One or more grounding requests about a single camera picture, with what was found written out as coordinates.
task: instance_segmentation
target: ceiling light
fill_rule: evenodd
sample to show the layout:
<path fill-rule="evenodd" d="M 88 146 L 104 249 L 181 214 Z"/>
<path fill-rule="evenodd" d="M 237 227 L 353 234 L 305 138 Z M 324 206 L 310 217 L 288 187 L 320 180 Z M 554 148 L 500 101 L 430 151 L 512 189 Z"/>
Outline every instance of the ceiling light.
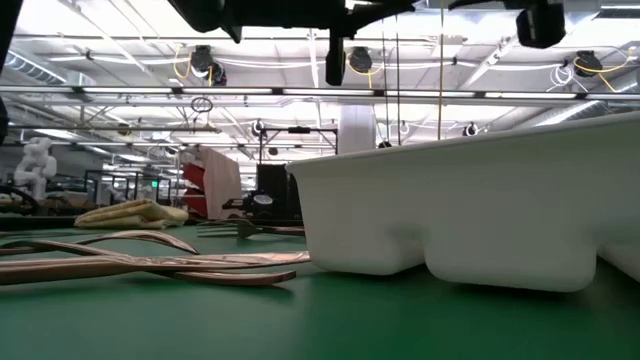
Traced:
<path fill-rule="evenodd" d="M 89 149 L 89 150 L 91 150 L 91 151 L 93 151 L 93 152 L 95 152 L 95 153 L 98 153 L 98 154 L 102 154 L 102 155 L 111 155 L 111 153 L 110 153 L 110 152 L 108 152 L 108 151 L 106 151 L 106 150 L 102 150 L 102 149 L 97 148 L 97 147 L 95 147 L 95 146 L 87 146 L 87 149 Z"/>
<path fill-rule="evenodd" d="M 178 80 L 176 78 L 169 79 L 169 82 L 173 82 L 173 83 L 176 83 L 176 84 L 180 85 L 180 87 L 184 87 L 184 84 L 180 80 Z"/>
<path fill-rule="evenodd" d="M 78 145 L 83 145 L 83 146 L 126 146 L 127 143 L 107 143 L 107 142 L 91 142 L 91 141 L 87 141 L 87 142 L 79 142 Z"/>
<path fill-rule="evenodd" d="M 490 93 L 487 93 L 485 96 L 488 98 L 503 98 L 503 99 L 574 99 L 576 97 L 576 94 L 490 92 Z"/>
<path fill-rule="evenodd" d="M 602 5 L 601 9 L 640 10 L 640 5 Z"/>
<path fill-rule="evenodd" d="M 72 139 L 77 139 L 78 138 L 77 135 L 72 134 L 72 133 L 70 133 L 68 131 L 62 131 L 62 130 L 37 129 L 37 130 L 35 130 L 35 132 L 38 132 L 40 134 L 53 136 L 53 137 L 57 137 L 57 138 L 60 138 L 60 139 L 67 139 L 67 140 L 72 140 Z"/>
<path fill-rule="evenodd" d="M 640 100 L 640 94 L 589 94 L 587 95 L 589 100 Z"/>
<path fill-rule="evenodd" d="M 588 103 L 581 104 L 579 106 L 574 107 L 571 110 L 563 112 L 562 114 L 556 115 L 556 116 L 554 116 L 552 118 L 549 118 L 549 119 L 547 119 L 547 120 L 545 120 L 545 121 L 543 121 L 543 122 L 541 122 L 541 123 L 539 123 L 537 125 L 534 125 L 534 126 L 554 125 L 554 124 L 561 123 L 561 122 L 567 120 L 569 117 L 571 117 L 571 116 L 573 116 L 573 115 L 575 115 L 575 114 L 577 114 L 577 113 L 579 113 L 581 111 L 584 111 L 584 110 L 596 105 L 597 103 L 598 103 L 598 101 L 590 101 Z"/>
<path fill-rule="evenodd" d="M 373 90 L 341 90 L 341 89 L 284 89 L 285 95 L 346 95 L 371 96 Z"/>
<path fill-rule="evenodd" d="M 0 92 L 14 93 L 72 93 L 66 86 L 0 86 Z"/>
<path fill-rule="evenodd" d="M 271 95 L 269 88 L 184 88 L 185 94 L 220 94 L 220 95 Z"/>
<path fill-rule="evenodd" d="M 83 88 L 86 93 L 109 93 L 109 94 L 170 94 L 173 92 L 171 88 L 166 87 L 86 87 Z"/>
<path fill-rule="evenodd" d="M 398 91 L 389 90 L 387 91 L 387 96 L 398 96 Z M 410 96 L 410 97 L 438 97 L 440 96 L 440 92 L 438 91 L 406 91 L 400 90 L 400 96 Z M 471 91 L 444 91 L 442 92 L 442 96 L 444 97 L 473 97 L 475 96 L 474 92 Z"/>
<path fill-rule="evenodd" d="M 138 161 L 138 162 L 149 161 L 148 158 L 144 156 L 138 156 L 138 155 L 118 154 L 118 156 L 129 161 Z"/>

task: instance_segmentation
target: beige towel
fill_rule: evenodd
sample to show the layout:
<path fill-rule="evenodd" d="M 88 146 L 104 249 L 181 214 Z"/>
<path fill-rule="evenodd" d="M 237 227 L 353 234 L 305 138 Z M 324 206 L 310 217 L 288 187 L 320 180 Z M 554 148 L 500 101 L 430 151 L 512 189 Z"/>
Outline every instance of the beige towel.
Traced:
<path fill-rule="evenodd" d="M 103 229 L 164 229 L 184 224 L 186 211 L 141 199 L 89 211 L 76 219 L 75 226 Z"/>

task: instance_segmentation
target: white plastic tray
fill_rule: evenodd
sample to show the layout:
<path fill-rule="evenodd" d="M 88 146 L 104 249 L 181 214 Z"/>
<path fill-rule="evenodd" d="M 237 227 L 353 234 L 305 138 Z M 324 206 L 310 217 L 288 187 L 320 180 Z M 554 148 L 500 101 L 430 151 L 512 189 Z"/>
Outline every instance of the white plastic tray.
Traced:
<path fill-rule="evenodd" d="M 579 290 L 608 234 L 640 220 L 637 116 L 292 163 L 312 260 L 385 275 L 426 259 L 447 281 Z"/>

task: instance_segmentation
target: green table surface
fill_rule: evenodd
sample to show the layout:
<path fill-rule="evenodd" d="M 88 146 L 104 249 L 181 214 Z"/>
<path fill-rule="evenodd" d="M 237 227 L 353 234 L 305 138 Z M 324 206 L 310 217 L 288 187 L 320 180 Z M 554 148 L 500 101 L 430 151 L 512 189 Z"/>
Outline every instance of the green table surface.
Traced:
<path fill-rule="evenodd" d="M 202 253 L 305 249 L 300 238 L 168 233 Z M 67 255 L 22 258 L 36 256 Z M 263 288 L 145 273 L 0 287 L 0 359 L 640 359 L 640 284 L 603 261 L 574 294 L 451 284 L 425 266 L 388 277 L 295 268 Z"/>

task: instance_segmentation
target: ceiling beam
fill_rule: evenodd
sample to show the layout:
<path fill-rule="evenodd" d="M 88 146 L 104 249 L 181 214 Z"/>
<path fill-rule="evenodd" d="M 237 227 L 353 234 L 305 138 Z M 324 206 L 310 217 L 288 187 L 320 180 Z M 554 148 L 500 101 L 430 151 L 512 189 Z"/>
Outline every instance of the ceiling beam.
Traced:
<path fill-rule="evenodd" d="M 513 49 L 514 45 L 518 43 L 518 37 L 508 36 L 502 38 L 498 45 L 496 45 L 495 50 L 491 52 L 481 63 L 476 67 L 476 69 L 469 75 L 469 77 L 458 86 L 458 90 L 467 90 L 473 83 L 478 81 L 489 69 L 495 65 L 503 56 L 505 56 L 511 49 Z"/>
<path fill-rule="evenodd" d="M 93 22 L 93 20 L 89 19 L 89 17 L 87 15 L 85 15 L 82 12 L 82 10 L 80 10 L 79 6 L 77 6 L 75 4 L 72 4 L 72 3 L 70 3 L 70 2 L 68 2 L 66 0 L 58 0 L 58 2 L 60 4 L 62 4 L 62 5 L 64 5 L 67 9 L 71 10 L 71 12 L 73 12 L 74 14 L 76 14 L 79 17 L 81 17 L 82 19 L 84 19 L 91 26 L 93 26 L 100 33 L 100 36 L 102 37 L 102 39 L 104 39 L 109 44 L 111 44 L 111 46 L 113 46 L 116 50 L 118 50 L 118 52 L 120 54 L 122 54 L 125 58 L 127 58 L 129 61 L 134 63 L 138 68 L 140 68 L 140 70 L 142 70 L 143 73 L 147 74 L 149 77 L 151 77 L 152 79 L 154 79 L 155 81 L 157 81 L 161 85 L 166 85 L 167 84 L 164 80 L 162 80 L 161 78 L 159 78 L 156 75 L 154 75 L 153 74 L 153 70 L 151 68 L 147 67 L 146 65 L 144 65 L 140 61 L 138 61 L 133 55 L 131 55 L 131 53 L 129 53 L 124 47 L 122 47 L 122 45 L 120 45 L 109 34 L 107 34 L 98 24 Z"/>

